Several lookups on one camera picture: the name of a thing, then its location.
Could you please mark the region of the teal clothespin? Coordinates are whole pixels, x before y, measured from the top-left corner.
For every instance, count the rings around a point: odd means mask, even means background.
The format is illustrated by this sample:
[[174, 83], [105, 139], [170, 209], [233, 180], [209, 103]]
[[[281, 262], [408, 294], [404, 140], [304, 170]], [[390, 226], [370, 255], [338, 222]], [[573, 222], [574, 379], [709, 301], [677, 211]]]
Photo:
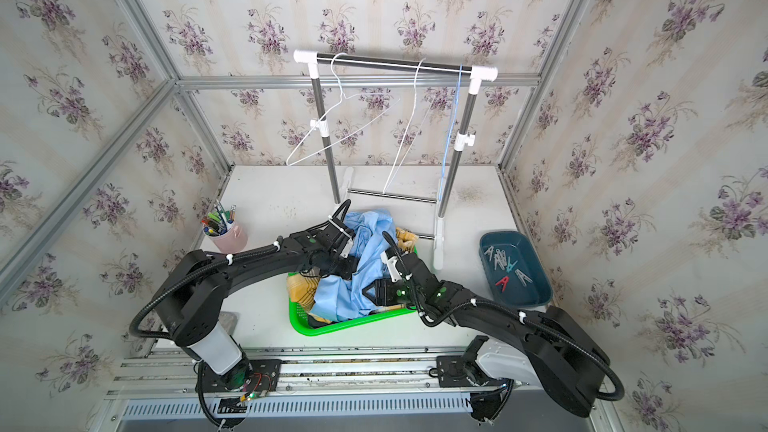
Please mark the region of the teal clothespin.
[[510, 262], [507, 264], [507, 267], [506, 267], [505, 271], [506, 271], [507, 273], [511, 273], [511, 272], [513, 272], [513, 271], [514, 271], [514, 269], [515, 269], [515, 267], [516, 267], [516, 265], [517, 265], [517, 263], [518, 263], [518, 261], [517, 261], [517, 260], [515, 260], [514, 262], [510, 261]]

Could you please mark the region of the light blue shirt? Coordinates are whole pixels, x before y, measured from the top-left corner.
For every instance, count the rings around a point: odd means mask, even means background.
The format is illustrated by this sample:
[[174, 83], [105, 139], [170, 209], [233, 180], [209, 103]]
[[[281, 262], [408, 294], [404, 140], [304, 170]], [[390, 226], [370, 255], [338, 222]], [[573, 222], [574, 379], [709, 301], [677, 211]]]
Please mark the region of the light blue shirt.
[[363, 289], [375, 280], [389, 276], [380, 259], [390, 245], [387, 232], [395, 237], [392, 215], [385, 209], [348, 212], [344, 224], [355, 232], [349, 256], [358, 260], [350, 280], [328, 276], [319, 281], [310, 313], [330, 322], [346, 322], [369, 315], [376, 305], [363, 295]]

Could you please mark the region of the red clothespin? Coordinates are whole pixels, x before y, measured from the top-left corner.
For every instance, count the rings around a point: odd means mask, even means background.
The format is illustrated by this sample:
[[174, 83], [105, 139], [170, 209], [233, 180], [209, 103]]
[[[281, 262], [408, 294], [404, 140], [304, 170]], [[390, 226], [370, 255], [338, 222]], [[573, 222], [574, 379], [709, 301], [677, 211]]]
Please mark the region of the red clothespin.
[[501, 292], [504, 292], [508, 284], [509, 284], [509, 277], [504, 276], [495, 283], [495, 287]]

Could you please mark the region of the yellow plaid shirt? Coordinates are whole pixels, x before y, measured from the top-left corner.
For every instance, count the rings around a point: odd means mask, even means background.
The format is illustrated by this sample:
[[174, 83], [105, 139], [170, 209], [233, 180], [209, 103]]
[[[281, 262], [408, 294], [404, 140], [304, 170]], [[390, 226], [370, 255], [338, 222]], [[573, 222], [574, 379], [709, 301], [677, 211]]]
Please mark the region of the yellow plaid shirt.
[[306, 327], [308, 329], [319, 329], [338, 323], [359, 323], [369, 317], [380, 314], [388, 314], [393, 310], [401, 309], [404, 306], [395, 305], [391, 307], [382, 307], [373, 310], [369, 315], [346, 322], [330, 322], [319, 317], [316, 317], [310, 313], [310, 310], [314, 304], [314, 295], [317, 289], [319, 281], [323, 278], [319, 278], [311, 274], [311, 272], [305, 272], [300, 274], [294, 274], [287, 278], [286, 285], [289, 294], [289, 301], [294, 304], [298, 314], [304, 314], [307, 322]]

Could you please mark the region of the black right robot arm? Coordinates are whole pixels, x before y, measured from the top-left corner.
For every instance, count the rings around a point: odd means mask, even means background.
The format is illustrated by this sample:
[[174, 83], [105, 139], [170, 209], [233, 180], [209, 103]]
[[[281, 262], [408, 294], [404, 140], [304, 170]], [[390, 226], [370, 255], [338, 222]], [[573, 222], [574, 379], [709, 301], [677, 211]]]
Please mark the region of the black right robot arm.
[[444, 323], [472, 329], [524, 354], [542, 389], [561, 408], [582, 418], [596, 401], [618, 402], [626, 387], [611, 368], [610, 358], [565, 310], [515, 309], [483, 298], [467, 287], [440, 280], [414, 253], [401, 251], [384, 232], [385, 257], [394, 261], [406, 290], [406, 303], [422, 324]]

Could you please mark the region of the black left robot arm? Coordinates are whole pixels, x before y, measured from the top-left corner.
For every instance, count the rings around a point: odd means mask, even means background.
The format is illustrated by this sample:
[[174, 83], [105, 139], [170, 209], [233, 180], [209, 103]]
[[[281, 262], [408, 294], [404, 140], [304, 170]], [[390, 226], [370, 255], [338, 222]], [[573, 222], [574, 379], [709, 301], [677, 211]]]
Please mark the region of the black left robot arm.
[[195, 392], [206, 419], [220, 430], [238, 420], [219, 417], [207, 405], [204, 384], [212, 380], [245, 395], [268, 392], [271, 376], [252, 366], [242, 346], [220, 321], [225, 301], [248, 287], [285, 274], [316, 271], [348, 279], [357, 269], [349, 252], [355, 232], [344, 219], [343, 201], [320, 224], [278, 237], [272, 244], [237, 253], [187, 253], [128, 326], [134, 338], [173, 342], [196, 363]]

